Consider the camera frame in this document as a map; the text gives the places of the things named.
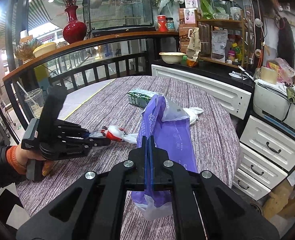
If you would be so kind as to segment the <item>left hand painted nails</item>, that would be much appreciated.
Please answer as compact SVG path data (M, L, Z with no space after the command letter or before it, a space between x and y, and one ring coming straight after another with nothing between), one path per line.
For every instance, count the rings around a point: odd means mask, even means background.
M46 177L52 171L54 162L45 160L39 152L22 149L21 144L16 147L15 150L15 168L19 174L26 174L27 163L29 160L44 161L42 168L42 175Z

